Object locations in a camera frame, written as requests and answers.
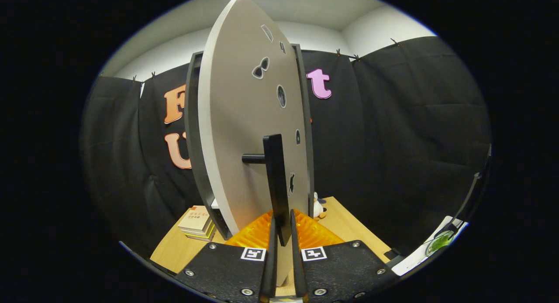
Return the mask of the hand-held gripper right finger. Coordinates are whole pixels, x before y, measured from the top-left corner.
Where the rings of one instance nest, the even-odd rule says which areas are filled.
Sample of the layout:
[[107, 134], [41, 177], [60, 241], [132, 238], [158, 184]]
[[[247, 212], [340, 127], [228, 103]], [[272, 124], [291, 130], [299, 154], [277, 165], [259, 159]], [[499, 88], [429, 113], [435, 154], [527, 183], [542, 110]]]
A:
[[295, 290], [304, 303], [364, 303], [400, 280], [364, 241], [343, 241], [296, 209], [291, 233]]

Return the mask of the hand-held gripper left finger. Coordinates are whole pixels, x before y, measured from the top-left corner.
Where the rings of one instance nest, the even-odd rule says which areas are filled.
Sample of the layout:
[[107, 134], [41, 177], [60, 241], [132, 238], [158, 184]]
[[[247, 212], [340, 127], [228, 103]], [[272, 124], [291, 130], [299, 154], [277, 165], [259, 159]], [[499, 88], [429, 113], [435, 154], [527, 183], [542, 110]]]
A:
[[186, 289], [218, 303], [268, 303], [277, 281], [277, 228], [273, 211], [226, 243], [207, 243], [175, 275]]

